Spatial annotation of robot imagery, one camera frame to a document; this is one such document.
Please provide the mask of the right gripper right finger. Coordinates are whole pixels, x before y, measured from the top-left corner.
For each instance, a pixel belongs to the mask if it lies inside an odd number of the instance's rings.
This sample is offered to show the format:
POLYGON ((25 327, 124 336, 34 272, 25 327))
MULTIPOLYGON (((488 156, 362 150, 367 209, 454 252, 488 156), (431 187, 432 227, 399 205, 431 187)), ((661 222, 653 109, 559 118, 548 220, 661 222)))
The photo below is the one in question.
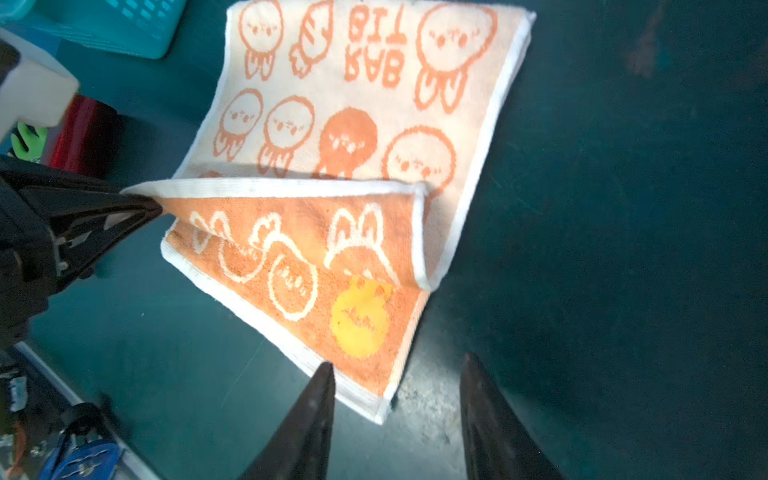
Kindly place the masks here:
POLYGON ((561 479, 477 355, 460 375, 464 457, 469 479, 561 479))

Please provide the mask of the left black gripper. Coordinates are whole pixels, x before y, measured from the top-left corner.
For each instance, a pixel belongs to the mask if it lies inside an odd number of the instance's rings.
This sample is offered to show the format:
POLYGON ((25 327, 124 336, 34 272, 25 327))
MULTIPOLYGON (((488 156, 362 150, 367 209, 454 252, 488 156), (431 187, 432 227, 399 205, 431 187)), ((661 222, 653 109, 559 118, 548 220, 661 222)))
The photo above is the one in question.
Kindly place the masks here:
POLYGON ((128 236, 158 218, 149 197, 105 181, 1 157, 1 346, 128 236))

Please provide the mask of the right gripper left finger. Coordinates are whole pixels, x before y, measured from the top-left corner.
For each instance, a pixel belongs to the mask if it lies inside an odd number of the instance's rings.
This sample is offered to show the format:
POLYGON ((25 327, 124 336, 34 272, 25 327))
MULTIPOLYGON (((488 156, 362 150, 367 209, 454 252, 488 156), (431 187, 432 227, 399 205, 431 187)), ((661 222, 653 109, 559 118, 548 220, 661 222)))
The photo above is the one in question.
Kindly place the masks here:
POLYGON ((334 367, 323 362, 242 479, 325 479, 335 411, 334 367))

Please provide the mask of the teal plastic basket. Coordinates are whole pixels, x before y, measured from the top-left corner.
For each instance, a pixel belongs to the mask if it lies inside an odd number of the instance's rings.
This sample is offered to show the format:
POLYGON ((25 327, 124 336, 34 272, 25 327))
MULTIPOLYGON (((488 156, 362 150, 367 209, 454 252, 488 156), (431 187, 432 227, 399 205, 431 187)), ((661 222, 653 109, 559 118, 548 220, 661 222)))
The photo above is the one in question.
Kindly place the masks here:
POLYGON ((18 24, 101 51, 157 60, 165 56, 185 0, 10 0, 1 23, 18 24))

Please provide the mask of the orange cream patterned towel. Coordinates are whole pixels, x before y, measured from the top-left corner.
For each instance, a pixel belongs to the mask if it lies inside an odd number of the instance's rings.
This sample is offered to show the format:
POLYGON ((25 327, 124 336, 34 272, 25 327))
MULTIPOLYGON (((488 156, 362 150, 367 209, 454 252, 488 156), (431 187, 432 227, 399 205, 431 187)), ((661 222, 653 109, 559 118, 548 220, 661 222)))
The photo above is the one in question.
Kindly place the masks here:
POLYGON ((536 19, 456 1, 240 1, 172 178, 165 260, 382 424, 536 19))

